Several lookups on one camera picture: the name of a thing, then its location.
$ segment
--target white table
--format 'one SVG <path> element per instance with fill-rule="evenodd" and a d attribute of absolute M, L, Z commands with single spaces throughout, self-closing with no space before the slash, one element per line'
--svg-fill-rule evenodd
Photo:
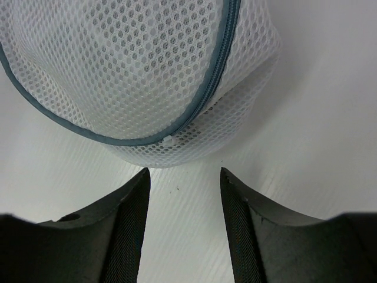
<path fill-rule="evenodd" d="M 151 170 L 138 282 L 233 282 L 222 166 L 314 217 L 377 210 L 377 1 L 269 2 L 278 69 L 224 150 Z M 0 135 L 0 212 L 31 221 L 57 220 L 140 170 L 43 116 L 2 69 Z"/>

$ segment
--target zipper teeth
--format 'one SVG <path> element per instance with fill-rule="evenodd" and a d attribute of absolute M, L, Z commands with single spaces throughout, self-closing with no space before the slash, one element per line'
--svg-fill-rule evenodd
<path fill-rule="evenodd" d="M 213 97 L 217 86 L 220 83 L 221 75 L 225 69 L 225 65 L 228 59 L 228 55 L 230 52 L 230 47 L 233 42 L 233 35 L 236 29 L 236 23 L 238 18 L 238 9 L 240 0 L 229 0 L 229 9 L 228 9 L 228 17 L 227 22 L 224 30 L 224 37 L 223 42 L 221 43 L 219 56 L 217 57 L 216 65 L 214 67 L 213 74 L 211 76 L 210 82 L 208 84 L 208 87 L 201 98 L 199 105 L 196 107 L 194 112 L 190 115 L 190 117 L 174 132 L 170 134 L 170 136 L 173 136 L 179 132 L 181 132 L 184 128 L 186 128 L 202 111 L 206 103 Z M 161 143 L 163 139 L 154 141 L 152 143 L 145 144 L 145 146 Z"/>

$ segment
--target gray trim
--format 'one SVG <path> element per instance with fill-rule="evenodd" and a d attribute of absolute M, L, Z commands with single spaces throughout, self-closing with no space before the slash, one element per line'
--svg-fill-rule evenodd
<path fill-rule="evenodd" d="M 2 48 L 2 44 L 0 43 L 0 61 L 4 67 L 4 70 L 11 80 L 12 84 L 15 86 L 15 88 L 21 93 L 22 96 L 26 98 L 27 101 L 29 101 L 35 108 L 37 108 L 41 113 L 49 117 L 51 120 L 55 121 L 56 123 L 60 124 L 61 126 L 67 128 L 68 130 L 73 131 L 74 133 L 77 133 L 81 136 L 84 136 L 86 138 L 89 138 L 91 140 L 95 140 L 97 142 L 110 144 L 113 146 L 146 146 L 149 144 L 154 144 L 157 142 L 162 141 L 163 138 L 173 134 L 177 129 L 182 127 L 188 119 L 191 118 L 192 114 L 196 111 L 197 107 L 201 104 L 201 99 L 203 98 L 204 93 L 206 92 L 207 86 L 209 84 L 209 81 L 211 80 L 211 77 L 214 72 L 214 68 L 216 66 L 216 62 L 219 56 L 219 52 L 221 49 L 221 45 L 224 41 L 224 30 L 226 29 L 227 24 L 227 18 L 229 15 L 229 4 L 230 1 L 238 1 L 240 0 L 224 0 L 223 10 L 222 10 L 222 18 L 219 25 L 219 32 L 217 36 L 217 42 L 216 47 L 213 51 L 213 55 L 210 60 L 210 66 L 206 71 L 206 74 L 204 76 L 203 82 L 200 84 L 194 98 L 190 102 L 190 104 L 187 106 L 184 113 L 177 118 L 175 122 L 173 122 L 169 127 L 165 128 L 164 130 L 160 131 L 157 134 L 154 134 L 149 137 L 144 137 L 140 139 L 128 139 L 128 140 L 122 140 L 122 139 L 115 139 L 112 137 L 106 137 L 101 134 L 96 134 L 92 132 L 91 130 L 81 128 L 79 126 L 76 126 L 75 124 L 71 123 L 70 121 L 63 119 L 62 117 L 59 117 L 58 115 L 54 114 L 50 110 L 43 107 L 27 90 L 22 86 L 22 84 L 17 80 L 17 78 L 14 76 L 10 66 L 8 59 L 5 56 L 4 50 Z"/>

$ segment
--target black plastic part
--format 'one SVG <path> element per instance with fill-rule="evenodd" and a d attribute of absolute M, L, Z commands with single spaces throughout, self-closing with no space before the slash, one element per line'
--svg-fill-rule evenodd
<path fill-rule="evenodd" d="M 235 283 L 377 282 L 377 213 L 328 221 L 292 211 L 221 171 Z"/>
<path fill-rule="evenodd" d="M 57 222 L 0 216 L 0 280 L 6 283 L 135 283 L 150 174 Z"/>

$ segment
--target white mesh bag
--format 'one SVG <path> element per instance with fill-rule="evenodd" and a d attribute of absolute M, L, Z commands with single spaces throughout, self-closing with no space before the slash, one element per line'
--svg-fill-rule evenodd
<path fill-rule="evenodd" d="M 140 166 L 224 146 L 280 50 L 266 0 L 0 0 L 0 17 L 18 91 Z"/>

